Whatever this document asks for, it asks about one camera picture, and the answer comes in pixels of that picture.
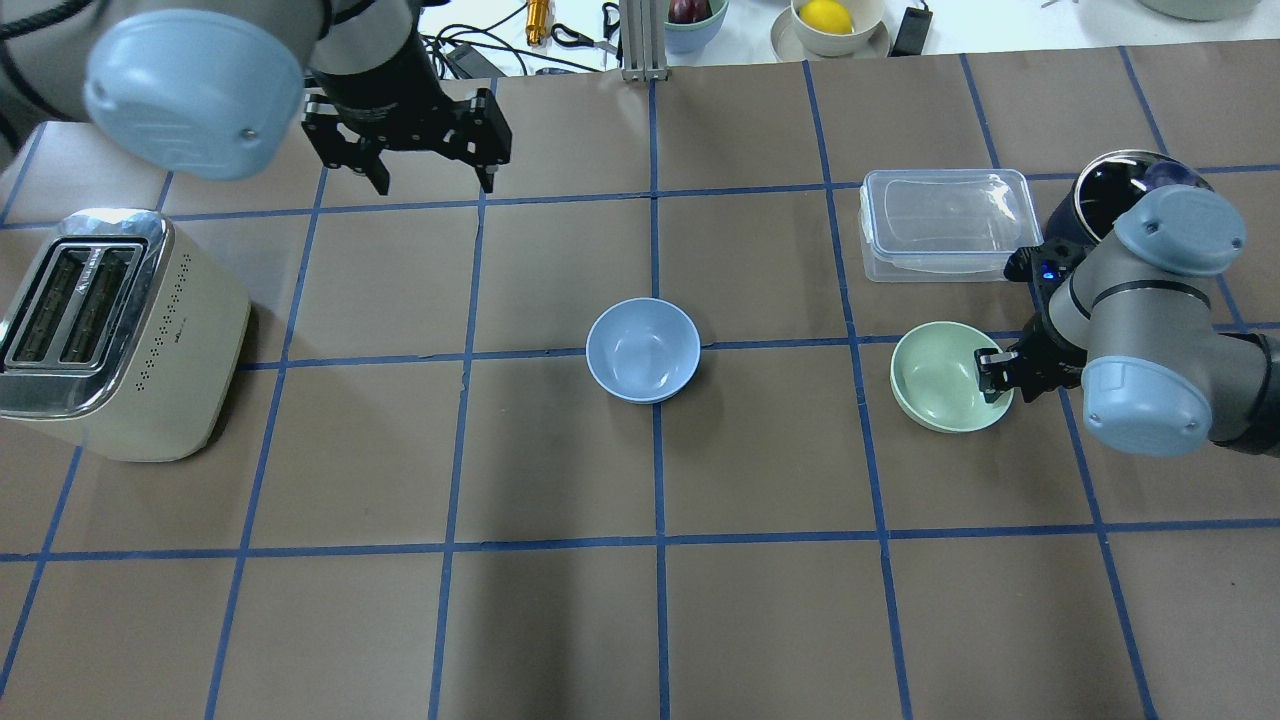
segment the white table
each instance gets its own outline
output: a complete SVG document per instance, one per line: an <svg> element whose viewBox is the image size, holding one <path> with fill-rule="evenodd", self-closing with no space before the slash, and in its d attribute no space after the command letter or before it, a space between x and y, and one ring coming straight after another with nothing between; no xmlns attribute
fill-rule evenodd
<svg viewBox="0 0 1280 720"><path fill-rule="evenodd" d="M521 0L456 0L443 8L429 8L421 27L425 32L434 32L451 22L484 27L520 5ZM884 23L891 36L896 36L904 9L908 5L919 6L919 0L884 0ZM933 10L933 24L924 45L927 54L1280 38L1280 0L1262 0L1247 15L1210 23L1162 15L1138 0L932 0L929 8ZM787 0L731 0L724 26L704 49L685 55L668 54L668 61L672 65L773 63L769 27L786 9ZM600 3L553 1L553 14L556 22L599 40ZM521 12L494 32L522 50L604 67L604 53L598 50L530 49L525 44L525 17L526 13ZM503 72L520 73L509 53L483 53ZM548 64L538 59L526 60L530 72Z"/></svg>

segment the power adapter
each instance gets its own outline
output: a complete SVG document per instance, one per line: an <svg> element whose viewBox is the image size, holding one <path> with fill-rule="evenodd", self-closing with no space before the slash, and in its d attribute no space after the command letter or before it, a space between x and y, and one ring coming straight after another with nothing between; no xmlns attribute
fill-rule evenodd
<svg viewBox="0 0 1280 720"><path fill-rule="evenodd" d="M444 56L444 64L453 70L453 77L458 79L481 77L507 77L507 73L498 69L479 50L466 42L460 42L457 49Z"/></svg>
<svg viewBox="0 0 1280 720"><path fill-rule="evenodd" d="M924 50L924 38L929 35L929 23L933 22L933 13L919 8L908 8L902 15L902 24L897 28L897 40L890 50L890 58L902 55L919 55Z"/></svg>

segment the blue bowl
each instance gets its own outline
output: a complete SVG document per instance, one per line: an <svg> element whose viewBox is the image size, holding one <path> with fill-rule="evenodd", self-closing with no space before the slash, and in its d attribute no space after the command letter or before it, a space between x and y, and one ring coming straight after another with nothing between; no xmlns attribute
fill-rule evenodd
<svg viewBox="0 0 1280 720"><path fill-rule="evenodd" d="M637 405L662 402L694 377L698 328L666 300L635 297L604 311L586 336L586 366L611 395Z"/></svg>
<svg viewBox="0 0 1280 720"><path fill-rule="evenodd" d="M724 24L724 13L728 10L728 0L710 0L712 3L712 17L705 20L678 24L668 23L663 20L663 26L667 28L666 42L668 53L692 53L694 50L701 49L716 37L719 32L722 24Z"/></svg>

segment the yellow tool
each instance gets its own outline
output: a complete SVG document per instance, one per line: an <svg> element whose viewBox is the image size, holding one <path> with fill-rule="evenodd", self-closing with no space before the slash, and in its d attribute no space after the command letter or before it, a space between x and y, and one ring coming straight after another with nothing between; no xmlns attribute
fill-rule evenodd
<svg viewBox="0 0 1280 720"><path fill-rule="evenodd" d="M529 46L541 45L547 38L547 20L550 17L552 0L530 0L529 22L525 24L525 36Z"/></svg>

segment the grid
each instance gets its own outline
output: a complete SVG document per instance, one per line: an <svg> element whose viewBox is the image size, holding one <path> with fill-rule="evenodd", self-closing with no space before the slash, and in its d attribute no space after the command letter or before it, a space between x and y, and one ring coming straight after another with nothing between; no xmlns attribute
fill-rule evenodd
<svg viewBox="0 0 1280 720"><path fill-rule="evenodd" d="M1143 87L1138 79L1138 74L1134 72L1129 51L1124 47L1119 49L1117 51L1123 59L1124 67L1128 73L1128 79L1133 86L1133 91L1142 106L1147 122L1149 123L1149 129L1153 137L1156 138L1157 150L1160 150L1161 152L1167 152L1165 140L1161 133L1161 128L1157 123L1157 118L1153 114L1147 101ZM969 59L961 55L960 64L963 67L964 76L968 82L968 91L973 101L973 110L977 114L979 127L982 128L982 135L986 142L987 151L989 154L991 164L992 167L1001 167L1000 156L997 155L996 151L996 143L993 141L992 132L988 126L987 113L984 111L983 101L979 95L978 85L974 81L974 73L973 69L970 68ZM653 547L655 550L655 559L657 559L657 566L655 566L657 585L654 588L654 593L657 596L657 612L658 612L657 618L658 637L655 638L658 647L658 667L655 670L658 674L658 688L660 696L659 697L660 716L666 720L672 716L671 688L669 688L671 670L668 659L668 619L667 619L667 607L668 607L667 606L667 548L668 547L692 546L692 544L735 544L735 543L865 542L865 543L876 543L879 547L881 573L884 588L884 614L888 624L891 646L892 646L893 666L895 666L893 670L899 691L897 694L901 705L902 716L913 717L914 714L911 706L911 691L909 684L908 659L904 650L901 619L899 615L899 601L895 587L893 564L891 560L892 555L891 541L942 539L942 538L1001 538L1001 537L1036 537L1036 536L1093 536L1097 539L1098 548L1102 555L1107 580L1115 603L1115 611L1117 614L1120 629L1124 635L1124 644L1128 651L1129 662L1140 697L1143 712L1147 717L1156 717L1157 716L1156 703L1147 685L1140 648L1138 647L1138 643L1134 638L1134 633L1130 625L1129 611L1126 607L1125 594L1123 591L1123 578L1120 577L1120 573L1116 569L1116 562L1112 557L1110 536L1123 534L1123 533L1151 533L1151 532L1277 529L1280 528L1280 518L1236 518L1236 519L1120 521L1120 523L1115 521L1108 523L1103 520L1098 500L1094 493L1093 480L1091 477L1088 461L1085 459L1084 447L1082 445L1079 428L1076 427L1075 423L1075 413L1073 409L1071 398L1065 391L1059 391L1059 402L1061 405L1061 411L1068 427L1068 432L1070 434L1071 447L1074 451L1080 482L1083 484L1084 495L1088 501L1088 509L1091 515L1089 523L970 527L970 528L906 528L906 529L891 528L886 519L884 502L881 493L879 469L877 466L877 454L876 454L876 439L872 432L872 416L869 414L865 388L864 388L861 352L864 347L870 345L895 343L897 340L900 340L901 336L860 334L856 329L854 309L852 304L850 302L850 287L849 287L850 283L849 278L846 277L846 270L845 270L846 265L844 256L846 247L849 247L849 242L841 238L840 225L837 223L836 192L840 190L860 187L860 183L835 182L832 179L827 138L823 132L823 114L819 108L819 97L818 97L818 91L815 88L813 72L808 61L803 64L803 70L805 78L805 90L810 105L809 109L818 143L818 155L822 165L820 183L722 187L722 188L700 188L700 190L662 190L659 187L659 164L658 164L659 160L658 94L657 94L657 86L654 83L650 83L648 88L650 178L649 178L649 190L646 192L563 195L563 196L541 196L541 197L520 197L520 199L494 199L481 192L475 200L468 200L468 201L406 202L406 204L393 204L393 205L325 208L323 205L323 196L324 196L325 183L328 179L328 170L321 170L314 196L314 202L310 208L285 208L285 209L261 210L261 211L173 215L173 219L179 223L184 220L265 218L265 217L282 217L282 215L298 215L308 218L306 243L302 250L301 265L298 269L297 281L294 283L292 302L289 305L288 323L285 328L285 336L283 341L280 357L278 361L248 363L239 366L239 372L243 373L273 373L273 372L275 373L274 391L270 400L270 407L266 415L266 425L261 441L261 451L257 460L257 469L253 477L252 491L248 501L248 509L244 518L243 532L241 534L239 544L238 547L206 548L206 550L170 548L170 550L140 550L140 551L124 550L124 551L55 552L54 539L58 533L59 523L61 520L63 511L67 506L67 501L70 495L72 486L76 480L76 474L82 460L81 450L76 448L74 454L72 455L70 464L67 469L65 479L61 486L58 503L55 506L52 518L49 523L49 529L45 536L41 550L38 552L32 552L32 553L0 555L0 562L32 562L32 561L35 562L35 570L31 579L31 584L26 593L26 600L23 602L18 624L13 633L13 638L8 644L8 652L5 656L3 671L0 671L0 693L4 692L15 662L20 661L20 644L23 639L24 628L27 624L27 619L31 614L32 606L37 600L42 574L49 562L166 560L166 559L233 559L236 561L234 573L232 577L230 592L227 600L225 615L223 619L221 632L216 647L214 671L209 683L209 696L205 710L205 717L211 719L215 716L215 711L218 707L223 666L227 657L227 650L230 639L232 626L236 621L236 610L241 588L241 580L243 577L246 561L248 559L430 553L430 555L439 555L443 560L442 565L443 569L440 574L440 585L439 585L438 620L435 630L436 637L435 637L435 650L434 650L434 665L429 685L429 717L434 719L440 712L442 678L444 667L448 662L448 657L445 656L445 638L449 630L449 605L451 605L449 597L451 597L453 559L457 556L457 553L521 552L521 551L588 548L588 547ZM498 83L497 82L492 83L492 87L494 91L497 91ZM32 164L36 151L40 147L44 132L45 132L44 127L37 129L37 133L31 142L29 151L23 159L22 167L17 176L14 188L9 193L4 210L0 211L0 229L28 229L28 228L45 228L52 225L52 223L5 222L13 208L14 200L17 199L18 192L22 187L27 170ZM1215 165L1215 167L1202 168L1202 172L1206 173L1254 173L1254 172L1276 172L1276 170L1280 170L1280 165L1277 164ZM1032 173L1028 176L1028 178L1033 181L1071 179L1074 178L1074 174ZM173 183L173 174L169 173L164 179L164 184L156 200L156 209L164 208L165 199L169 193L172 183ZM654 496L655 512L653 519L652 534L563 538L563 539L545 539L545 541L483 541L483 542L458 541L456 538L458 497L460 497L460 489L461 489L460 486L462 479L463 448L466 443L467 406L470 400L470 386L471 386L470 378L474 364L492 361L492 360L582 356L585 354L582 347L562 347L552 350L524 350L524 351L490 351L490 352L477 352L475 350L476 310L479 304L480 277L483 273L481 260L483 260L486 209L490 206L524 205L524 204L648 200L649 213L650 213L652 295L654 297L658 297L662 291L662 288L659 287L659 266L662 260L660 246L659 246L659 211L663 200L672 197L689 197L689 196L755 195L755 193L803 192L803 191L822 191L824 193L824 201L829 223L831 249L835 256L835 266L837 274L836 282L838 283L840 301L844 313L846 334L842 337L724 341L724 342L710 343L705 346L704 350L712 352L727 352L727 351L753 350L753 348L823 347L823 346L847 347L850 354L851 380L858 400L859 419L861 421L861 437L863 437L863 445L864 445L869 482L870 482L869 491L874 512L874 529L829 530L829 532L780 532L780 533L668 534L666 523L666 492L664 492L663 410L662 405L654 405L652 407L652 427L653 427L653 464L654 464L653 496ZM307 266L311 256L312 242L315 240L316 225L321 215L355 213L355 211L394 211L394 210L439 209L439 208L475 209L477 217L477 231L475 237L474 258L472 258L472 274L470 279L470 301L467 310L465 350L461 354L436 354L436 355L347 356L347 357L297 359L297 360L291 359L289 350L293 341L294 324L297 322L298 307L302 300L303 287L307 279ZM1219 325L1217 329L1247 332L1249 329L1280 328L1280 322L1247 324L1243 315L1240 314L1239 307L1236 306L1236 302L1233 297L1231 288L1226 278L1219 277L1217 282L1226 300L1233 319L1231 324ZM986 328L986 329L989 331L989 334L992 334L998 340L1010 340L1019 336L1019 332L1016 329L1007 329L1007 328ZM444 542L324 546L324 547L292 547L292 546L252 547L251 546L250 541L253 532L255 515L262 488L262 479L266 471L268 459L271 450L273 434L275 430L275 421L280 406L280 398L284 392L285 377L289 373L289 370L296 368L315 368L325 365L374 365L374 364L410 364L410 363L443 363L443 361L461 363L462 366L462 389L460 393L458 407L457 407L457 425L456 425L453 462L452 462L452 474L449 486L448 520L447 520Z"/></svg>

